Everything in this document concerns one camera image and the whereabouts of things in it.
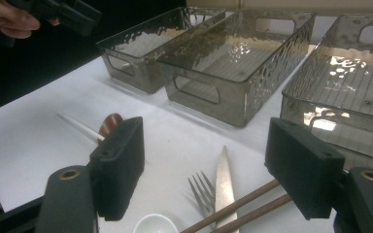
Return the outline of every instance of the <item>knife blade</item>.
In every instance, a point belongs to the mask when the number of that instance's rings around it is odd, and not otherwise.
[[[217,168],[217,186],[216,186],[216,197],[215,197],[215,211],[225,208],[235,201],[234,191],[232,187],[232,179],[229,170],[228,153],[226,146],[223,146],[222,153],[220,154],[220,160]],[[219,228],[223,225],[228,224],[230,221],[237,219],[237,213],[233,213],[230,216],[218,220],[216,227]]]

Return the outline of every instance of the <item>white table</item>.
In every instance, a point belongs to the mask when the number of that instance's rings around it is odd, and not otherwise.
[[[1,204],[9,211],[38,198],[50,174],[89,161],[96,140],[57,112],[96,130],[107,115],[119,113],[123,118],[143,117],[146,166],[123,219],[100,219],[100,232],[132,232],[136,222],[151,213],[170,217],[184,230],[202,219],[187,178],[203,171],[214,182],[222,146],[228,148],[237,199],[273,180],[263,163],[269,119],[280,114],[283,86],[245,128],[234,128],[170,102],[164,88],[148,95],[115,83],[97,58],[0,108]],[[281,187],[274,189],[241,208],[238,216],[283,193]],[[241,232],[333,232],[333,219],[334,212],[330,219],[307,221],[289,203]]]

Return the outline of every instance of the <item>hand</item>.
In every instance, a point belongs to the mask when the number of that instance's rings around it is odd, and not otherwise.
[[[5,0],[0,0],[0,30],[7,36],[24,39],[41,26],[38,19],[18,9]]]

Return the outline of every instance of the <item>fork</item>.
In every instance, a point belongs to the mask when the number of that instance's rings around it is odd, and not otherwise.
[[[200,176],[198,173],[196,173],[197,178],[192,175],[195,185],[192,184],[190,178],[188,178],[187,180],[189,181],[189,185],[192,189],[193,195],[195,196],[196,202],[198,203],[202,214],[204,215],[204,217],[208,217],[215,212],[216,190],[202,171],[201,174],[202,175]]]

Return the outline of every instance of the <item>wooden chopstick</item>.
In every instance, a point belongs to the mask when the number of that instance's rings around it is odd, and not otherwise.
[[[251,192],[250,194],[247,194],[246,196],[242,197],[241,199],[235,201],[234,203],[230,204],[229,206],[223,208],[222,210],[214,213],[213,215],[208,216],[208,217],[204,218],[203,220],[195,223],[190,228],[184,230],[182,233],[197,232],[198,230],[200,230],[200,229],[204,228],[205,226],[213,223],[214,221],[219,220],[219,219],[221,219],[221,218],[223,218],[227,215],[232,214],[233,212],[235,212],[239,208],[241,208],[241,207],[245,206],[246,204],[250,203],[251,201],[255,200],[255,198],[258,198],[258,197],[262,196],[263,194],[267,193],[268,191],[272,190],[273,188],[277,187],[278,185],[280,185],[280,183],[277,180],[273,180],[273,181],[263,185],[262,187],[258,188],[257,190]]]
[[[227,232],[237,230],[240,226],[243,226],[247,224],[248,222],[259,218],[260,216],[263,216],[265,214],[272,212],[273,210],[285,205],[291,200],[292,199],[290,198],[288,194],[284,194],[281,197],[275,199],[274,201],[271,201],[244,216],[240,216],[239,218],[229,222],[228,224],[216,229],[212,233],[227,233]]]

